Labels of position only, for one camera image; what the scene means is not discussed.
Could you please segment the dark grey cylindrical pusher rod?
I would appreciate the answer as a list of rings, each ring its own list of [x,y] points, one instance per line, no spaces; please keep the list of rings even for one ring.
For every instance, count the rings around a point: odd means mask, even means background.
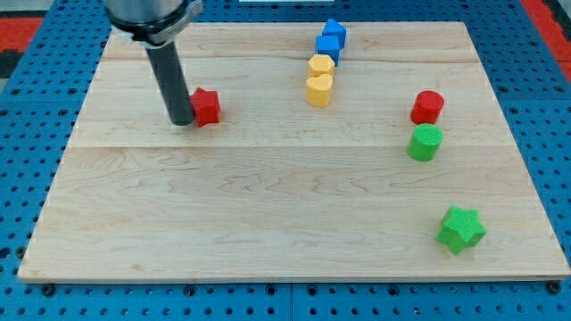
[[[176,126],[189,125],[194,120],[194,112],[175,43],[147,49],[146,53],[170,122]]]

